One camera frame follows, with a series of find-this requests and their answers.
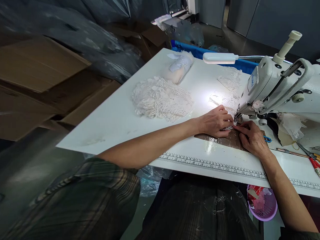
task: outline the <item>hand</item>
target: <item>hand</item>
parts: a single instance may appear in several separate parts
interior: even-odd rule
[[[233,125],[233,118],[228,114],[223,105],[212,109],[196,119],[200,133],[205,133],[216,138],[227,137],[230,130],[220,131],[220,129]]]
[[[260,128],[253,121],[244,122],[240,126],[233,126],[233,128],[240,132],[239,137],[243,147],[260,160],[272,154]]]

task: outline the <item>rolled fabric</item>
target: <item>rolled fabric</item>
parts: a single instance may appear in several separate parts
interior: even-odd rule
[[[194,57],[191,52],[188,53],[186,51],[176,54],[170,53],[167,56],[175,61],[162,71],[162,77],[171,80],[174,84],[178,84],[193,64]]]

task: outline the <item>finger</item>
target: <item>finger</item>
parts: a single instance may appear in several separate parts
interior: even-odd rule
[[[215,110],[215,111],[221,111],[221,110],[226,110],[226,109],[225,109],[224,106],[221,104],[220,106],[216,107],[214,110]]]
[[[253,130],[258,130],[260,129],[254,121],[247,121],[247,122],[244,122],[243,124],[240,125],[241,127],[244,127],[244,126],[249,126],[250,129],[253,129]]]
[[[225,127],[229,127],[229,126],[232,126],[233,125],[233,122],[229,122],[229,121],[224,121],[222,126],[225,128]]]
[[[234,129],[238,130],[239,132],[248,135],[250,133],[250,130],[244,128],[244,127],[240,127],[240,126],[233,126]]]
[[[246,135],[244,135],[243,133],[239,133],[239,138],[241,140],[241,143],[242,143],[243,147],[245,149],[248,149],[250,144],[249,144],[249,141],[248,141]]]
[[[233,117],[231,114],[224,114],[223,120],[229,120],[230,122],[233,122]]]
[[[221,110],[219,113],[221,113],[221,114],[228,114],[228,111],[227,111],[227,110]]]
[[[226,131],[218,131],[215,134],[216,138],[220,138],[220,137],[227,137],[230,133],[230,130],[226,130]]]

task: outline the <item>shirt sleeve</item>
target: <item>shirt sleeve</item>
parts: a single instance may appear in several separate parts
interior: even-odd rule
[[[126,169],[88,159],[54,181],[3,239],[120,239],[138,202],[140,181]]]
[[[320,233],[297,232],[289,228],[281,227],[281,237],[279,240],[320,240]]]

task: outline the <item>measuring ruler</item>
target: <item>measuring ruler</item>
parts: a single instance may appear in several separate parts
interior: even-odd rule
[[[189,173],[198,174],[195,169],[205,169],[211,170],[213,172],[219,172],[223,174],[230,174],[234,176],[241,176],[248,179],[256,179],[267,182],[269,185],[267,174],[264,171],[257,171],[250,168],[238,167],[236,165],[224,164],[217,161],[209,161],[200,158],[190,157],[181,154],[175,154],[170,152],[165,152],[160,157],[157,158],[159,161],[165,161],[170,163],[175,163],[179,165],[184,165],[188,167]],[[316,191],[314,196],[319,197],[320,194],[320,184],[310,181],[305,181],[302,179],[296,179],[288,177],[292,185],[296,188],[298,193],[303,194],[299,189],[306,189],[311,191]]]

